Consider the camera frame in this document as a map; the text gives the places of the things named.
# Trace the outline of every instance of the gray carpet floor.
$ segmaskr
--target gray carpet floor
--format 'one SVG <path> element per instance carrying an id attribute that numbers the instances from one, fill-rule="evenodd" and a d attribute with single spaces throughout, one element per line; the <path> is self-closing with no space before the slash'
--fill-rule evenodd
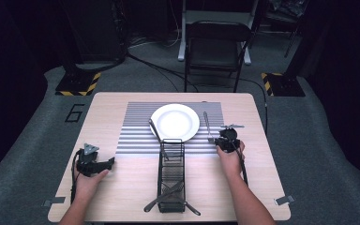
<path id="1" fill-rule="evenodd" d="M 329 130 L 325 111 L 306 80 L 298 78 L 305 97 L 267 97 L 265 123 L 262 72 L 284 72 L 283 55 L 289 40 L 261 34 L 249 51 L 252 65 L 244 66 L 240 93 L 254 96 L 268 127 L 269 141 L 286 195 L 293 195 L 292 217 L 278 224 L 360 224 L 360 172 L 344 157 Z M 150 63 L 182 72 L 177 61 L 179 43 L 150 43 L 129 51 Z M 82 65 L 98 68 L 103 65 Z M 54 197 L 74 143 L 82 128 L 93 95 L 97 92 L 182 92 L 183 81 L 169 73 L 127 58 L 118 67 L 103 71 L 91 96 L 62 97 L 54 94 L 65 71 L 46 72 L 48 90 L 32 119 L 0 163 L 0 224 L 51 224 L 49 207 L 41 206 Z M 231 92 L 231 88 L 198 87 L 200 92 Z M 195 92 L 190 86 L 189 92 Z M 66 123 L 74 104 L 82 104 L 78 123 Z"/>

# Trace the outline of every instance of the forearm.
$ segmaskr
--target forearm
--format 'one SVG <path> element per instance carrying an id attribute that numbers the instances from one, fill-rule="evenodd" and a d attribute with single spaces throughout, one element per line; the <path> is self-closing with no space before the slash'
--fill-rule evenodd
<path id="1" fill-rule="evenodd" d="M 271 214 L 240 175 L 227 176 L 238 224 L 275 224 Z"/>
<path id="2" fill-rule="evenodd" d="M 84 224 L 84 215 L 86 214 L 86 209 L 88 202 L 74 200 L 72 205 L 64 214 L 63 218 L 60 221 L 61 224 L 66 225 L 81 225 Z"/>

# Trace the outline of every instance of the striped placemat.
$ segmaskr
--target striped placemat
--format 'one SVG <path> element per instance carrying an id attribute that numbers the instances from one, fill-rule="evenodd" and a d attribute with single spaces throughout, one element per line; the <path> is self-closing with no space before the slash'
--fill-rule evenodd
<path id="1" fill-rule="evenodd" d="M 213 154 L 216 147 L 207 141 L 208 131 L 203 117 L 207 112 L 210 133 L 214 138 L 223 128 L 224 120 L 220 102 L 176 102 L 189 106 L 200 118 L 197 134 L 185 142 L 186 154 Z M 158 154 L 159 142 L 152 133 L 148 120 L 160 107 L 172 102 L 129 102 L 124 124 L 119 136 L 116 154 Z"/>

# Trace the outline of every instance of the table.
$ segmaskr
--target table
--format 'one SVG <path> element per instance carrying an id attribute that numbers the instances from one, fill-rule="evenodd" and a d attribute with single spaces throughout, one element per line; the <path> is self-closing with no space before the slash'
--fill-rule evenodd
<path id="1" fill-rule="evenodd" d="M 115 155 L 129 102 L 219 102 L 224 123 L 244 125 L 237 128 L 244 141 L 245 165 L 250 189 L 262 201 L 275 220 L 291 216 L 288 204 L 276 205 L 284 196 L 270 147 L 264 135 L 253 96 L 237 93 L 97 93 L 84 120 L 72 156 L 64 172 L 56 197 L 63 203 L 52 204 L 48 218 L 57 222 L 69 208 L 70 168 L 75 152 L 85 143 L 99 147 L 97 161 Z M 149 213 L 143 208 L 157 196 L 158 154 L 135 157 L 117 154 L 112 171 L 99 184 L 85 220 L 95 222 L 196 222 L 235 221 L 233 202 L 216 154 L 186 154 L 187 202 L 201 212 L 161 214 L 155 206 Z"/>
<path id="2" fill-rule="evenodd" d="M 184 61 L 184 55 L 186 51 L 186 24 L 191 24 L 197 21 L 220 21 L 220 22 L 229 22 L 229 23 L 243 23 L 249 28 L 252 27 L 254 20 L 254 14 L 256 11 L 257 4 L 259 0 L 253 0 L 253 7 L 251 12 L 220 12 L 220 11 L 196 11 L 196 10 L 187 10 L 186 0 L 183 0 L 183 11 L 182 11 L 182 36 L 180 42 L 180 49 L 177 59 L 179 61 Z M 244 63 L 246 65 L 251 65 L 251 59 L 249 55 L 249 50 L 246 48 Z"/>

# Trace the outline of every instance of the person's right hand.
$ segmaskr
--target person's right hand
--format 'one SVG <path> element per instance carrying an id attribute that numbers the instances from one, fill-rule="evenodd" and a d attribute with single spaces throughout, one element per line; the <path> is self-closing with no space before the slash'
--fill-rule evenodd
<path id="1" fill-rule="evenodd" d="M 244 157 L 243 151 L 245 149 L 245 145 L 242 141 L 239 143 L 238 151 Z M 241 173 L 241 165 L 239 156 L 236 151 L 231 153 L 225 153 L 221 150 L 220 146 L 216 146 L 217 154 L 220 156 L 221 167 L 226 175 L 227 179 L 230 179 L 233 176 L 240 176 Z"/>

